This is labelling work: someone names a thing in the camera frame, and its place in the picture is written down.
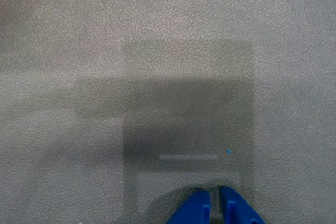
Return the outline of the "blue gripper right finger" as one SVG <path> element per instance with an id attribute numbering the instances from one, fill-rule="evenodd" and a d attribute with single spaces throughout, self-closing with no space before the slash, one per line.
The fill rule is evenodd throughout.
<path id="1" fill-rule="evenodd" d="M 223 186 L 219 193 L 224 223 L 265 224 L 261 216 L 235 189 Z"/>

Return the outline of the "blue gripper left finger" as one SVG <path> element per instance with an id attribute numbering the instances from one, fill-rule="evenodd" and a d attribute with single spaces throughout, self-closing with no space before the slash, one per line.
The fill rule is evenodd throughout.
<path id="1" fill-rule="evenodd" d="M 209 224 L 211 198 L 207 190 L 193 192 L 174 212 L 168 224 Z"/>

